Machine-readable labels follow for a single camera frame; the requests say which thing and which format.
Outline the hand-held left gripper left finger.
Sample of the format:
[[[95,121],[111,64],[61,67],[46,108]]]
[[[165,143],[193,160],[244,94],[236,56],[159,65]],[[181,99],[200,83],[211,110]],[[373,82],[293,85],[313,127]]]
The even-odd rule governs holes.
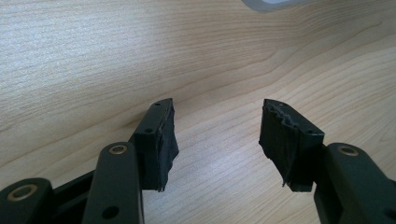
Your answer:
[[[172,98],[153,103],[129,139],[137,153],[142,189],[165,190],[179,153],[174,116]]]

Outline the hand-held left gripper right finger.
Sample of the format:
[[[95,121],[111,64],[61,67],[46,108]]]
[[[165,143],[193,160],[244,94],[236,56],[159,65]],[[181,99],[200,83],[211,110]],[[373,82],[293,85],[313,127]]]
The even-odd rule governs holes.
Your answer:
[[[265,99],[259,144],[291,191],[309,192],[325,133],[290,105]]]

